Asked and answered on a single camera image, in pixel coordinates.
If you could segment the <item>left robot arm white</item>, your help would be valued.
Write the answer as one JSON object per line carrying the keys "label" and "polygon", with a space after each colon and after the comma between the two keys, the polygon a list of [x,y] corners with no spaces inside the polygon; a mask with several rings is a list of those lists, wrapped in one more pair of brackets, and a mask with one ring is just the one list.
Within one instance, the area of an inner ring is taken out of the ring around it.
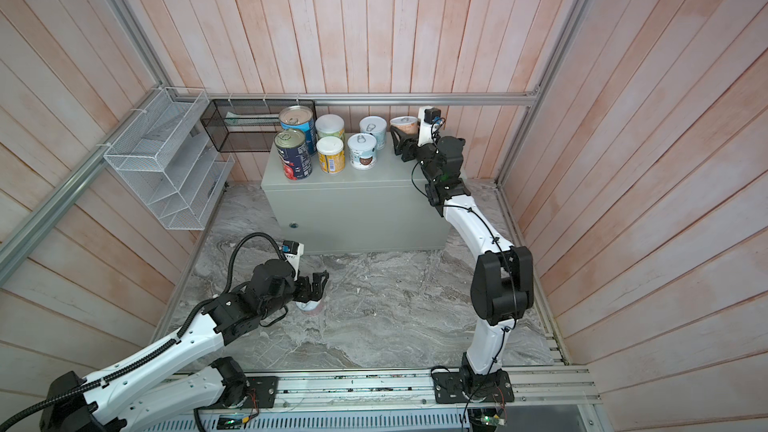
{"label": "left robot arm white", "polygon": [[196,305],[163,339],[110,367],[57,378],[49,389],[43,431],[139,431],[190,409],[240,406],[254,397],[232,357],[214,360],[178,385],[165,380],[257,328],[286,317],[292,302],[323,298],[329,274],[301,275],[287,260],[270,259],[251,278]]}

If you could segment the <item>orange can white lid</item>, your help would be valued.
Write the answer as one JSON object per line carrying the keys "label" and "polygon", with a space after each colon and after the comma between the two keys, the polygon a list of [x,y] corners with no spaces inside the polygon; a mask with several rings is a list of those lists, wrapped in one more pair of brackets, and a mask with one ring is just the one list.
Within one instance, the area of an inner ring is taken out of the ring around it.
{"label": "orange can white lid", "polygon": [[326,174],[337,174],[346,165],[344,142],[335,136],[326,136],[317,143],[317,154],[321,170]]}
{"label": "orange can white lid", "polygon": [[345,137],[344,119],[336,114],[319,116],[315,121],[315,130],[319,139],[336,137],[341,140]]}

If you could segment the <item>pull-tab can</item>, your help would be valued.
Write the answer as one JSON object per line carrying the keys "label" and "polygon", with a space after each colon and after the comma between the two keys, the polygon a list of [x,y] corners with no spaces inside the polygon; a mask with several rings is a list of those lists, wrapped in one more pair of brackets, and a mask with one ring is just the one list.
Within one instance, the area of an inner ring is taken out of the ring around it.
{"label": "pull-tab can", "polygon": [[317,315],[323,311],[323,301],[296,302],[296,307],[304,314]]}
{"label": "pull-tab can", "polygon": [[390,134],[393,140],[401,137],[417,136],[419,134],[419,120],[414,116],[400,116],[390,120]]}
{"label": "pull-tab can", "polygon": [[386,146],[387,126],[387,121],[379,116],[367,116],[359,122],[360,132],[372,135],[376,139],[378,150]]}
{"label": "pull-tab can", "polygon": [[347,139],[349,161],[353,168],[369,170],[376,162],[377,140],[368,133],[357,133]]}

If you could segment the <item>dark tomato can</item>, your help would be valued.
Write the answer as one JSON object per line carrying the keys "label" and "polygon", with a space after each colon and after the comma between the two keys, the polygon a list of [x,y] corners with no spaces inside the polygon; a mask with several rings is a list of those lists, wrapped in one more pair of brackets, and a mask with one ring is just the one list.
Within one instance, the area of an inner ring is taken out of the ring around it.
{"label": "dark tomato can", "polygon": [[288,179],[302,180],[311,175],[311,158],[302,131],[284,129],[275,136],[274,144]]}

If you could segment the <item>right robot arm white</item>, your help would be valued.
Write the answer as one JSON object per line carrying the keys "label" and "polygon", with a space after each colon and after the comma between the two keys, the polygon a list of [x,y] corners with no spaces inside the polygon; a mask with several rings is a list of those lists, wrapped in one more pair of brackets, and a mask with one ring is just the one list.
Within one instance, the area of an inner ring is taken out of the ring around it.
{"label": "right robot arm white", "polygon": [[534,305],[533,257],[530,250],[503,237],[480,211],[461,177],[464,141],[441,137],[426,126],[424,142],[398,128],[390,131],[394,153],[413,161],[425,185],[417,190],[464,240],[476,262],[470,299],[477,315],[472,342],[458,371],[433,379],[436,401],[465,403],[513,399],[502,353],[511,332]]}

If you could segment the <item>orange can white lid front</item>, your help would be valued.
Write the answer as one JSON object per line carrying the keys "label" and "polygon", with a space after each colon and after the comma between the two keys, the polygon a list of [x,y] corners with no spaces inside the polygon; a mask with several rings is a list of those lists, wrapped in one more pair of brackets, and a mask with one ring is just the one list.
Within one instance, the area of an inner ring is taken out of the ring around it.
{"label": "orange can white lid front", "polygon": [[326,136],[317,143],[317,154],[321,170],[326,174],[337,174],[346,165],[344,142],[335,136]]}

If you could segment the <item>blue soup can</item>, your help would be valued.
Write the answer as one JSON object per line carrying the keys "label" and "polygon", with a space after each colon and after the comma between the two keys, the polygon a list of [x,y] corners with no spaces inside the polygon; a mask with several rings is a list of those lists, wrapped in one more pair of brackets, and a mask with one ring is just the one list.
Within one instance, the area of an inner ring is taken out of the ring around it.
{"label": "blue soup can", "polygon": [[302,132],[310,155],[317,152],[317,132],[315,114],[309,107],[294,105],[284,108],[278,116],[284,129],[295,129]]}

